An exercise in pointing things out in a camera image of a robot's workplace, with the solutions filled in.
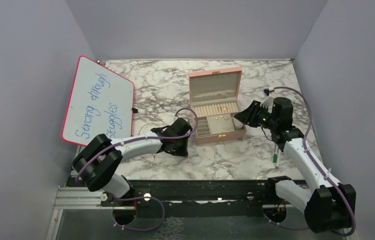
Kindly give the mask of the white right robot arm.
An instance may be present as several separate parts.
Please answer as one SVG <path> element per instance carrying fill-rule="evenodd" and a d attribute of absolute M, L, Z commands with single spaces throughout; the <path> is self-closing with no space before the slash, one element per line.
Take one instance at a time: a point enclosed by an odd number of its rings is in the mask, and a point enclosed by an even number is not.
<path fill-rule="evenodd" d="M 356 230 L 356 191 L 350 184 L 342 184 L 331 176 L 309 148 L 306 136 L 293 125 L 294 108 L 290 99 L 276 97 L 272 109 L 254 100 L 251 105 L 234 115 L 242 124 L 270 130 L 271 140 L 295 164 L 304 177 L 308 189 L 295 184 L 288 177 L 270 178 L 264 198 L 272 204 L 285 200 L 300 210 L 308 229 L 314 233 L 340 233 Z"/>

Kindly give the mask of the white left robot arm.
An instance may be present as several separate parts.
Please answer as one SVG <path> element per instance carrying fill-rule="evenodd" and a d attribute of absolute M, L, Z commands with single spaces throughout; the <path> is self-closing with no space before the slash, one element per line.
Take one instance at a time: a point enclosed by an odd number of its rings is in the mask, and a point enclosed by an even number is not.
<path fill-rule="evenodd" d="M 99 134 L 73 160 L 75 181 L 83 183 L 90 192 L 103 190 L 118 204 L 127 205 L 134 189 L 126 177 L 116 173 L 120 163 L 158 153 L 186 157 L 193 131 L 185 119 L 177 118 L 171 125 L 155 127 L 137 136 L 111 139 Z"/>

